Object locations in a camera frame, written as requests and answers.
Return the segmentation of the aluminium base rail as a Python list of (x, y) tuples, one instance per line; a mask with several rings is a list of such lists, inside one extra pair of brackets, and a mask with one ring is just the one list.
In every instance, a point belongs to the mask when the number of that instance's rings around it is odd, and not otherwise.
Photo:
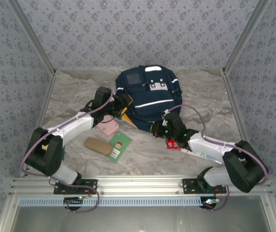
[[(181, 175), (92, 176), (98, 180), (97, 190), (102, 196), (181, 196)], [(14, 178), (8, 193), (16, 196), (47, 196), (54, 191), (46, 177)]]

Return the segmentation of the white and blue tissue pack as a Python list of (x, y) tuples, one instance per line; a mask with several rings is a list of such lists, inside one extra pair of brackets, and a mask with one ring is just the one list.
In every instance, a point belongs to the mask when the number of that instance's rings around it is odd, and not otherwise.
[(207, 154), (204, 154), (204, 153), (201, 153), (201, 152), (189, 151), (189, 150), (187, 150), (185, 148), (182, 148), (180, 151), (183, 152), (183, 153), (186, 153), (188, 155), (192, 155), (192, 156), (195, 156), (195, 157), (198, 157), (198, 158), (202, 158), (202, 159), (205, 159), (205, 160), (213, 161), (213, 162), (215, 162), (217, 164), (223, 164), (223, 160), (222, 159), (218, 159), (218, 158), (212, 157), (210, 155), (207, 155)]

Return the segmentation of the red card pack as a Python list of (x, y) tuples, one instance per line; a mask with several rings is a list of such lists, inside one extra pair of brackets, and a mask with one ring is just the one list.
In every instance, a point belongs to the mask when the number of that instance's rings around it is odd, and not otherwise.
[(166, 140), (167, 149), (170, 150), (180, 150), (181, 148), (178, 146), (178, 144), (175, 142), (174, 139), (167, 139)]

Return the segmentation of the black controller board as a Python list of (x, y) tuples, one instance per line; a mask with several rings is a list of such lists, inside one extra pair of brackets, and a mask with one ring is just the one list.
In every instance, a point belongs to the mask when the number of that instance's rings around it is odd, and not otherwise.
[(82, 207), (82, 204), (82, 197), (66, 197), (63, 199), (63, 205), (68, 212), (80, 209)]
[(206, 211), (214, 211), (217, 203), (220, 202), (218, 198), (211, 198), (211, 197), (201, 197), (200, 200), (202, 203), (200, 208)]

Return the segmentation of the aluminium side rail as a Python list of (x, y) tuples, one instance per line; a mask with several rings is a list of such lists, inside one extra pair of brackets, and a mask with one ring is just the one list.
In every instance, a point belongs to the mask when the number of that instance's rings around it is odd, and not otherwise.
[(229, 101), (230, 101), (232, 109), (233, 109), (233, 113), (234, 113), (234, 117), (235, 117), (235, 121), (236, 121), (236, 124), (237, 124), (237, 128), (238, 128), (240, 137), (241, 137), (242, 140), (245, 140), (245, 141), (249, 142), (249, 136), (246, 132), (246, 128), (245, 128), (245, 125), (244, 125), (244, 121), (242, 119), (242, 115), (241, 115), (241, 112), (240, 112), (240, 109), (239, 109), (239, 105), (238, 105), (237, 99), (234, 95), (234, 91), (233, 91), (230, 79), (229, 79), (229, 77), (226, 73), (225, 68), (223, 68), (222, 73), (223, 73), (224, 85), (225, 85), (225, 88), (227, 90), (228, 98), (229, 98)]
[(42, 125), (43, 125), (43, 121), (44, 121), (44, 118), (45, 118), (45, 115), (46, 115), (46, 111), (47, 111), (49, 100), (50, 100), (50, 97), (51, 97), (51, 94), (52, 94), (52, 91), (53, 91), (55, 80), (56, 80), (56, 77), (55, 77), (55, 74), (53, 74), (50, 81), (49, 81), (47, 91), (46, 91), (46, 94), (45, 94), (45, 98), (44, 98), (44, 101), (43, 101), (41, 111), (40, 111), (40, 114), (38, 116), (38, 120), (37, 120), (35, 128), (42, 127)]

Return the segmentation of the navy blue backpack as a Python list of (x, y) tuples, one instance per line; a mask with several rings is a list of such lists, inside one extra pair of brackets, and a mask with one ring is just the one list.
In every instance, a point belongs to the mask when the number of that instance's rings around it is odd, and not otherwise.
[(163, 121), (162, 113), (183, 103), (182, 90), (174, 72), (166, 67), (139, 66), (125, 70), (115, 80), (116, 95), (129, 95), (133, 102), (125, 114), (142, 131), (150, 132)]

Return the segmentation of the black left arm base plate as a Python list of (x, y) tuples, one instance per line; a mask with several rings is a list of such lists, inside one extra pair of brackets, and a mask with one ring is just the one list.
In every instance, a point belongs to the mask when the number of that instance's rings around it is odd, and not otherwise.
[(73, 183), (75, 187), (70, 187), (62, 183), (56, 183), (54, 187), (54, 194), (74, 195), (74, 194), (89, 194), (95, 195), (97, 190), (97, 179), (80, 179)]

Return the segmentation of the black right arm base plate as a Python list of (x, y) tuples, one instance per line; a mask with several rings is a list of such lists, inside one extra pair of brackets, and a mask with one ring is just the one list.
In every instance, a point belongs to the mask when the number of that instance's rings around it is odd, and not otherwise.
[(203, 179), (186, 178), (182, 179), (184, 194), (215, 194), (227, 193), (225, 186), (219, 185), (212, 187)]

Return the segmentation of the grey metal panel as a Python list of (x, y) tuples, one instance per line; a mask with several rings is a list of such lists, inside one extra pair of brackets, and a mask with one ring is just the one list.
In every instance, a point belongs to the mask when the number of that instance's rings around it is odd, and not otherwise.
[(273, 197), (231, 196), (219, 211), (198, 206), (124, 206), (125, 198), (104, 198), (88, 213), (68, 213), (57, 198), (9, 198), (0, 232), (276, 232)]

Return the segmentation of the brown glasses case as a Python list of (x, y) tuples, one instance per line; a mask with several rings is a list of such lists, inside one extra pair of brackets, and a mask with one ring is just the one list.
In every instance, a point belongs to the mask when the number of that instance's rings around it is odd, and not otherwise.
[(94, 137), (88, 137), (84, 143), (84, 146), (104, 156), (110, 155), (113, 151), (111, 144)]

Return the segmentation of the aluminium frame post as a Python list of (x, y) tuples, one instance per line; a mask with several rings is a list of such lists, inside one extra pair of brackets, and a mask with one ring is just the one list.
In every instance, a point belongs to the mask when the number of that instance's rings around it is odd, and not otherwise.
[(17, 21), (19, 22), (22, 29), (24, 30), (28, 40), (32, 44), (34, 50), (37, 52), (44, 67), (47, 69), (47, 71), (51, 75), (54, 75), (55, 68), (53, 67), (46, 51), (44, 50), (43, 46), (41, 45), (38, 36), (36, 35), (34, 29), (32, 28), (26, 14), (24, 13), (18, 0), (6, 0), (6, 1), (9, 5), (9, 7), (11, 8), (12, 12), (14, 13), (15, 17), (17, 18)]
[(256, 26), (260, 22), (264, 12), (266, 11), (268, 5), (270, 4), (271, 0), (258, 0), (249, 19), (246, 22), (245, 27), (243, 28), (237, 43), (235, 44), (231, 54), (228, 57), (225, 66), (223, 67), (224, 75), (228, 75), (232, 70), (234, 64), (238, 60), (239, 56), (241, 55), (243, 49), (246, 46), (246, 43), (250, 39), (252, 33), (254, 32)]

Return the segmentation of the pink pouch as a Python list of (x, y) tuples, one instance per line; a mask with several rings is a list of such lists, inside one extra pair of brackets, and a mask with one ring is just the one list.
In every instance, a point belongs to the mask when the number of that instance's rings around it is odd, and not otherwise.
[(111, 136), (119, 129), (119, 124), (114, 117), (106, 115), (103, 120), (96, 126), (106, 136)]

